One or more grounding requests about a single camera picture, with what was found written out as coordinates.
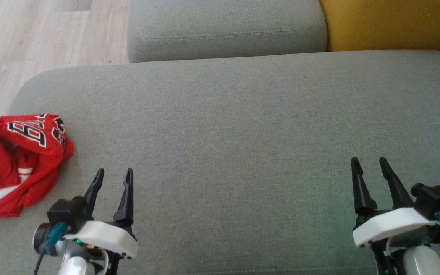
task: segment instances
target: crumpled red fabric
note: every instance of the crumpled red fabric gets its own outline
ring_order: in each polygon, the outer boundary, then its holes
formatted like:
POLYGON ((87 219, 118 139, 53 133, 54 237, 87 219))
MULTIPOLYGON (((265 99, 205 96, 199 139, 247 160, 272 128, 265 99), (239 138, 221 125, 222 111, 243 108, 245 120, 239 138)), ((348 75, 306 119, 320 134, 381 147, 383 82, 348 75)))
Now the crumpled red fabric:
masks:
POLYGON ((54 187, 59 165, 74 153, 58 115, 0 118, 0 218, 18 217, 54 187))

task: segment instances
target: gray fabric surface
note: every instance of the gray fabric surface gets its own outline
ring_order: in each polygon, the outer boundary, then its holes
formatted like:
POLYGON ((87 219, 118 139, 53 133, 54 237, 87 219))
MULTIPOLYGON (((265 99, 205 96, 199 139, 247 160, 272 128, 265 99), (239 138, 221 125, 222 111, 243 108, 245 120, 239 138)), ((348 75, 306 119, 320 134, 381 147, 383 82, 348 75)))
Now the gray fabric surface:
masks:
MULTIPOLYGON (((0 220, 0 274, 30 274, 34 229, 59 198, 105 181, 109 220, 135 173, 133 274, 374 274, 354 247, 349 160, 381 209, 378 158, 407 188, 440 184, 440 52, 325 52, 68 68, 43 73, 10 114, 57 113, 75 155, 54 190, 0 220)), ((435 249, 440 254, 440 245, 435 249)), ((45 258, 41 274, 56 274, 45 258)))
POLYGON ((318 0, 132 0, 129 61, 324 52, 318 0))

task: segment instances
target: stitching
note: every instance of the stitching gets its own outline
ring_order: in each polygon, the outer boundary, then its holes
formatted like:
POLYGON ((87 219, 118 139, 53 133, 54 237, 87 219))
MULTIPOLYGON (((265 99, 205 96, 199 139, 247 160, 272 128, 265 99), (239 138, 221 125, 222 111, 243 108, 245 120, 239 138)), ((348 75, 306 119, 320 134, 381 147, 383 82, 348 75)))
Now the stitching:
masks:
POLYGON ((253 36, 253 35, 274 35, 278 33, 287 32, 301 32, 313 28, 315 25, 296 30, 266 30, 266 31, 253 31, 253 32, 230 32, 230 33, 213 33, 213 34, 197 34, 197 35, 182 35, 182 36, 148 36, 138 31, 139 35, 149 40, 185 40, 185 39, 207 39, 207 38, 219 38, 226 36, 253 36))
MULTIPOLYGON (((364 269, 365 267, 338 267, 337 269, 364 269)), ((236 271, 219 271, 219 272, 204 272, 204 273, 189 273, 188 275, 222 275, 222 274, 241 274, 253 272, 296 272, 307 270, 332 270, 333 268, 281 268, 281 269, 252 269, 252 270, 236 270, 236 271)))

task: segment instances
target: red cloth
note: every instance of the red cloth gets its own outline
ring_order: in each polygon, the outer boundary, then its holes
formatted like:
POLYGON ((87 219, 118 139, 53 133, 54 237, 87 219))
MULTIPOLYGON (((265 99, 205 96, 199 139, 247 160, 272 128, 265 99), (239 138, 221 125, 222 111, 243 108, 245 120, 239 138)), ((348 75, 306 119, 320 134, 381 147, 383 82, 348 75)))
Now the red cloth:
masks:
POLYGON ((57 181, 59 164, 73 153, 59 116, 2 116, 0 218, 18 217, 23 207, 42 200, 57 181))

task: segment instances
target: black cable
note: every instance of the black cable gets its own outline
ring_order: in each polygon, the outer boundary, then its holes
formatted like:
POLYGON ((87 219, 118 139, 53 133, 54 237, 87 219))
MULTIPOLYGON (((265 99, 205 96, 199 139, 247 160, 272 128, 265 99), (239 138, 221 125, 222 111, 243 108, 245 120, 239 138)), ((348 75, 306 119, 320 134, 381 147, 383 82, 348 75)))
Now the black cable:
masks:
POLYGON ((44 259, 45 251, 40 253, 40 257, 38 258, 37 265, 35 265, 35 269, 33 270, 33 275, 37 275, 38 268, 40 268, 40 264, 42 263, 42 259, 44 259))

